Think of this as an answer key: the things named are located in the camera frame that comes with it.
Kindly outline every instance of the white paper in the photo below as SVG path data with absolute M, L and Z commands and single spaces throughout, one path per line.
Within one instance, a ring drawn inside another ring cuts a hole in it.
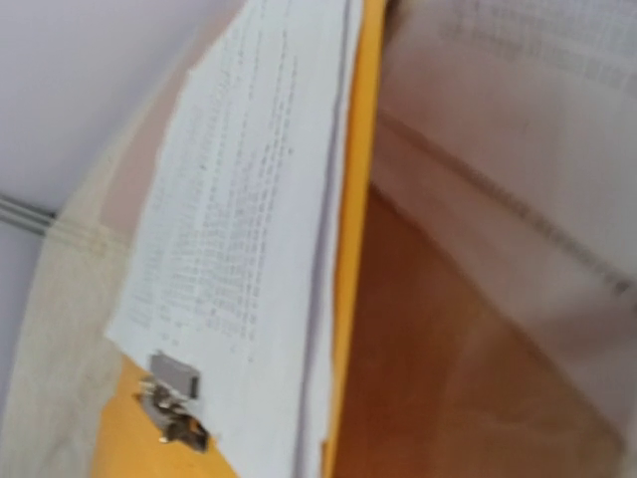
M 315 296 L 309 333 L 309 353 L 301 409 L 299 454 L 295 478 L 319 478 L 322 445 L 327 440 L 332 392 L 332 338 L 334 320 L 334 274 L 338 245 L 340 199 L 344 176 L 346 124 L 349 113 L 350 87 L 354 71 L 354 55 L 362 22 L 362 2 L 350 1 L 344 17 L 346 36 L 340 66 L 342 86 L 339 108 L 335 116 L 335 135 L 327 173 L 327 187 L 320 228 Z
M 302 390 L 331 357 L 330 334 L 318 335 L 325 344 L 308 331 L 313 297 L 333 287 L 327 274 L 317 288 L 314 273 L 333 268 L 335 253 L 328 242 L 317 265 L 321 222 L 335 223 L 339 210 L 321 219 L 355 52 L 343 51 L 343 36 L 360 21 L 343 25 L 347 5 L 249 2 L 189 73 L 108 330 L 141 366 L 162 350 L 201 370 L 193 411 L 245 478 L 297 478 L 297 452 L 309 463 L 320 453 L 297 445 L 302 403 L 328 412 Z M 319 330 L 333 320 L 332 304 L 321 309 Z M 315 342 L 317 362 L 307 363 Z M 310 394 L 324 396 L 330 373 L 316 376 Z M 307 443 L 325 428 L 312 427 Z
M 637 404 L 636 45 L 630 1 L 418 2 L 386 52 L 373 174 L 624 435 Z M 618 293 L 538 216 L 631 286 Z

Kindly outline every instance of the printed page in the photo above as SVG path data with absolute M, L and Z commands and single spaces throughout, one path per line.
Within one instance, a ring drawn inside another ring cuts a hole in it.
M 249 2 L 189 73 L 107 332 L 202 372 L 193 412 L 242 477 L 295 476 L 347 6 Z
M 344 177 L 345 143 L 354 56 L 360 37 L 362 1 L 348 2 L 344 17 L 346 35 L 340 65 L 341 88 L 332 138 L 324 210 L 320 226 L 315 290 L 308 334 L 306 380 L 301 408 L 299 453 L 295 478 L 319 478 L 322 445 L 327 440 L 332 392 L 332 338 L 334 334 L 334 275 L 338 247 L 338 224 Z

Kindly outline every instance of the paper fastener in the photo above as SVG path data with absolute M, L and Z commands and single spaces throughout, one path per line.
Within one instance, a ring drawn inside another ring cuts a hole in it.
M 150 373 L 140 382 L 136 398 L 161 430 L 159 441 L 181 441 L 195 451 L 206 451 L 209 434 L 187 410 L 188 402 L 198 398 L 199 371 L 159 352 L 150 358 Z

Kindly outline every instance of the yellow folder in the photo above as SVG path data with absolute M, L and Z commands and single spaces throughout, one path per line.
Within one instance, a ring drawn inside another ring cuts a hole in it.
M 330 432 L 324 448 L 324 477 L 333 475 L 338 448 L 338 430 L 346 382 L 373 142 L 384 5 L 384 0 L 365 1 L 351 94 L 335 286 L 334 387 Z M 204 38 L 199 48 L 205 43 Z M 194 48 L 190 59 L 198 58 L 197 52 L 200 51 Z M 175 75 L 175 78 L 168 82 L 166 85 L 168 93 L 163 94 L 165 97 L 170 97 L 170 91 L 176 96 L 184 71 L 182 69 L 181 75 Z M 163 118 L 167 118 L 171 105 L 170 99 L 163 101 L 159 98 L 154 106 L 155 115 L 148 115 L 145 124 L 137 133 L 137 139 L 129 151 L 131 155 L 142 158 L 153 156 L 161 141 L 160 132 L 163 131 L 161 127 L 153 123 L 162 115 Z M 130 174 L 126 175 L 126 187 L 131 189 L 131 182 L 135 182 L 134 171 L 128 172 Z M 140 183 L 134 188 L 143 193 L 142 186 L 147 184 L 143 184 L 143 180 Z M 205 454 L 197 454 L 178 443 L 170 445 L 159 443 L 159 431 L 132 399 L 133 394 L 138 391 L 138 381 L 143 375 L 143 370 L 137 368 L 127 358 L 124 359 L 117 391 L 103 412 L 92 476 L 94 478 L 235 477 L 229 464 L 214 448 Z

